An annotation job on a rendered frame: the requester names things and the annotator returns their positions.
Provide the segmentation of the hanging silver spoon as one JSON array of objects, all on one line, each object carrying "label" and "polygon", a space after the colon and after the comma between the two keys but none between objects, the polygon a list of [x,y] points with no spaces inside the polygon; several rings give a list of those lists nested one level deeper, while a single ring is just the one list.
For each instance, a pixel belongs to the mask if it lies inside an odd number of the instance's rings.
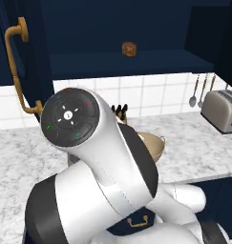
[{"label": "hanging silver spoon", "polygon": [[200,73],[199,73],[198,76],[197,76],[197,80],[196,80],[196,83],[195,83],[195,88],[194,88],[193,95],[192,95],[192,96],[190,97],[190,99],[189,99],[189,106],[190,106],[191,108],[194,108],[195,105],[196,105],[196,101],[197,101],[196,91],[197,91],[197,89],[198,89],[199,81],[200,81]]}]

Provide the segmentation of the silver toaster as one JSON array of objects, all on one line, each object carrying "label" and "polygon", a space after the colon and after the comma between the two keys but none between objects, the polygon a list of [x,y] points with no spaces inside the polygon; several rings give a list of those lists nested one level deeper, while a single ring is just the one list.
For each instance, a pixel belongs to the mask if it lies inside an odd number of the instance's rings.
[{"label": "silver toaster", "polygon": [[232,133],[232,91],[209,91],[200,114],[220,133]]}]

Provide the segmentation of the hanging wooden handled utensil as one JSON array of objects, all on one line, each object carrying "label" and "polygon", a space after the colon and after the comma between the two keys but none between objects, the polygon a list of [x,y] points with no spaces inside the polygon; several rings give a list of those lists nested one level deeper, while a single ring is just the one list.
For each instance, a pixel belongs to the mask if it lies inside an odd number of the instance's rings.
[{"label": "hanging wooden handled utensil", "polygon": [[210,90],[209,90],[210,92],[213,90],[215,80],[216,80],[216,74],[214,73],[214,75],[212,77],[211,85],[210,85]]}]

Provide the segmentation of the hanging silver ladle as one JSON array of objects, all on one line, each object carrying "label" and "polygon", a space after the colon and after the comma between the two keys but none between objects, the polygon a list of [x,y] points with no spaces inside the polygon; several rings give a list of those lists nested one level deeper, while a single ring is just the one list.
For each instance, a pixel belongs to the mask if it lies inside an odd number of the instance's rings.
[{"label": "hanging silver ladle", "polygon": [[201,89],[201,94],[200,94],[200,100],[198,102],[198,106],[199,108],[202,107],[202,97],[203,97],[203,93],[204,93],[204,90],[205,90],[205,86],[206,86],[206,83],[207,83],[207,80],[208,80],[208,73],[205,74],[205,77],[204,77],[204,81],[203,81],[203,85],[202,85],[202,89]]}]

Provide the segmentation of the tan wicker basket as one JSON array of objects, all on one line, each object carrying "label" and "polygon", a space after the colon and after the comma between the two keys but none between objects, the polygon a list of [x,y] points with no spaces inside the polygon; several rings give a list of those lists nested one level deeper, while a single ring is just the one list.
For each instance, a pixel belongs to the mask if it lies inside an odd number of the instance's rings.
[{"label": "tan wicker basket", "polygon": [[148,132],[138,132],[137,134],[144,142],[154,162],[157,163],[165,149],[165,138]]}]

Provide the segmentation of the navy drawer front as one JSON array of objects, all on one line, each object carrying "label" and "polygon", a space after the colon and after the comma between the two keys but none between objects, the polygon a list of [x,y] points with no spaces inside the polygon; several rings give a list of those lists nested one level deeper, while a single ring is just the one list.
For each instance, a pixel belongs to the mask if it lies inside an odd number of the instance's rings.
[{"label": "navy drawer front", "polygon": [[145,207],[131,213],[126,218],[107,229],[113,235],[125,236],[141,232],[154,225],[155,214]]}]

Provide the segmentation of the brown bread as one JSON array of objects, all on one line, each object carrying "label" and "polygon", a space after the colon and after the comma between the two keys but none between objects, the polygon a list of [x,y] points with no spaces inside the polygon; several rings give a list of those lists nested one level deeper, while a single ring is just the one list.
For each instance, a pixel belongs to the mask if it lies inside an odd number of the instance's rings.
[{"label": "brown bread", "polygon": [[122,54],[133,57],[137,55],[137,45],[133,42],[122,43]]}]

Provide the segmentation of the navy wall cabinet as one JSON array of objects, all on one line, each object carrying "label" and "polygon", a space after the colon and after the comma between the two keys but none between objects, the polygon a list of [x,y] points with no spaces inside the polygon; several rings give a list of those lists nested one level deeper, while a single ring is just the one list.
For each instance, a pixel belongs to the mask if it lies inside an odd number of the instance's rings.
[{"label": "navy wall cabinet", "polygon": [[232,87],[232,0],[41,0],[41,10],[55,79],[214,72]]}]

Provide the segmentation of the navy cabinet door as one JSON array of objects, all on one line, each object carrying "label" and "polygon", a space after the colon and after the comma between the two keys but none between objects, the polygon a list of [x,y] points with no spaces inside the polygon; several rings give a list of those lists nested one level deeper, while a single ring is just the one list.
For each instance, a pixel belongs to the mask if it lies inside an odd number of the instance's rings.
[{"label": "navy cabinet door", "polygon": [[13,84],[4,35],[7,28],[18,24],[19,17],[26,20],[29,41],[23,42],[20,35],[15,35],[11,49],[22,91],[33,107],[36,100],[45,104],[53,95],[41,0],[0,0],[0,86]]}]

